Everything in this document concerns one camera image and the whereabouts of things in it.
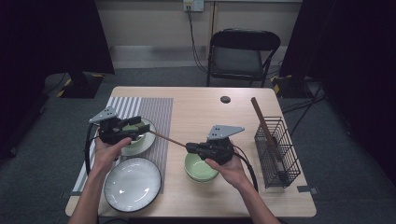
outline person's left hand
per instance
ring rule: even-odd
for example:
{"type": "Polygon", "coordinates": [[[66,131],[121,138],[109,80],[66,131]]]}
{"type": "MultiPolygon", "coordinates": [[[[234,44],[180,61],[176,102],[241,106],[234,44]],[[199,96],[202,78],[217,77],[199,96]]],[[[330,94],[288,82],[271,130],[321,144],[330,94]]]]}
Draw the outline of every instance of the person's left hand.
{"type": "Polygon", "coordinates": [[[95,138],[95,163],[93,168],[107,174],[113,165],[113,161],[121,154],[121,149],[130,144],[131,141],[132,139],[127,137],[111,146],[102,142],[100,138],[95,138]]]}

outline hand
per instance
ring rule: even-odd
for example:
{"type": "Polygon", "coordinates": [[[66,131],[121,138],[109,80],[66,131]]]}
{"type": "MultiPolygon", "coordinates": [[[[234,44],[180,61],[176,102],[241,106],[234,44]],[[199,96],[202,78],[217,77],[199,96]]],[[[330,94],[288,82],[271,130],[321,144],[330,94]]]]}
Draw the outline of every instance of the hand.
{"type": "Polygon", "coordinates": [[[121,149],[130,144],[131,141],[132,139],[127,137],[111,146],[102,142],[100,138],[95,138],[95,163],[92,169],[99,169],[99,171],[107,174],[113,165],[113,161],[121,154],[121,149]]]}
{"type": "Polygon", "coordinates": [[[235,155],[233,155],[230,161],[227,161],[227,163],[223,165],[219,165],[217,162],[211,159],[206,159],[205,162],[212,169],[219,171],[224,179],[236,189],[239,189],[243,183],[248,181],[248,177],[245,175],[241,159],[235,155]]]}

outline forearm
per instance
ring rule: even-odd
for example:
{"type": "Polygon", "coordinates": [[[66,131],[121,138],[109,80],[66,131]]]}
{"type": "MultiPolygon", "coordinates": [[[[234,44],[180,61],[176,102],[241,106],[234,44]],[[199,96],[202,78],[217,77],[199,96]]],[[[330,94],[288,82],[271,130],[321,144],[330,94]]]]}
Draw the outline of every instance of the forearm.
{"type": "Polygon", "coordinates": [[[92,169],[69,223],[96,223],[106,174],[92,169]]]}
{"type": "Polygon", "coordinates": [[[244,181],[238,186],[238,191],[244,200],[250,217],[255,224],[278,224],[279,221],[269,210],[260,194],[253,188],[250,181],[244,181]]]}

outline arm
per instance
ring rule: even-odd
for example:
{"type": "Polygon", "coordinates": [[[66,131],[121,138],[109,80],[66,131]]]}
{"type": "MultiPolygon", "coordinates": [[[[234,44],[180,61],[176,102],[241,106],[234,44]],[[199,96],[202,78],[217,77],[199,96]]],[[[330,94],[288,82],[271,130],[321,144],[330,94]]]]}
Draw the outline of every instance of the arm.
{"type": "Polygon", "coordinates": [[[238,157],[233,156],[230,161],[221,166],[210,159],[206,159],[205,162],[212,169],[219,171],[224,179],[239,191],[253,223],[279,223],[245,175],[244,167],[238,157]]]}
{"type": "Polygon", "coordinates": [[[100,138],[95,139],[95,163],[69,223],[96,223],[106,174],[110,171],[114,159],[121,154],[121,149],[129,143],[131,138],[124,138],[111,147],[104,144],[100,138]]]}

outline black wire basket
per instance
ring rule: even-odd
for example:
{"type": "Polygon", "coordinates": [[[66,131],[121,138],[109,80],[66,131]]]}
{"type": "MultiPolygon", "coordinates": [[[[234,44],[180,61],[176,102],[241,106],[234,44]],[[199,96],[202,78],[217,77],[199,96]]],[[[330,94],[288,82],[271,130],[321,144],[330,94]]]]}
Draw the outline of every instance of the black wire basket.
{"type": "Polygon", "coordinates": [[[254,136],[262,166],[266,188],[287,188],[301,173],[288,130],[281,117],[264,117],[265,123],[276,143],[276,150],[269,150],[261,125],[254,136]]]}

